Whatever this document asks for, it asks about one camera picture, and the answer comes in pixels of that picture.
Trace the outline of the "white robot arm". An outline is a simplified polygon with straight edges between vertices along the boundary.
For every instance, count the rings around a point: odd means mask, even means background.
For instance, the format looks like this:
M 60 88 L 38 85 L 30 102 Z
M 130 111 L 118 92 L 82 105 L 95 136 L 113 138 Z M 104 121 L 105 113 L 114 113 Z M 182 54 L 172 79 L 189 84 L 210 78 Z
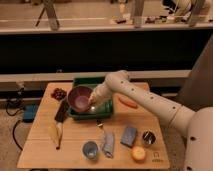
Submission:
M 213 107 L 194 111 L 181 103 L 139 88 L 125 70 L 110 72 L 92 91 L 89 103 L 96 106 L 114 93 L 123 94 L 155 114 L 187 139 L 182 171 L 213 171 Z

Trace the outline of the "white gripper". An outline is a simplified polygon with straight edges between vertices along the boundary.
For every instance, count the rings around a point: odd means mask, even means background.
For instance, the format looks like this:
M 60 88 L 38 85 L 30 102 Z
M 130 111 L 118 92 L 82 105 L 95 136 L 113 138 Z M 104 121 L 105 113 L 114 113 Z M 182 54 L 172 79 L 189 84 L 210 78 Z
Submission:
M 102 85 L 95 87 L 90 95 L 90 104 L 101 104 L 106 101 L 106 88 Z

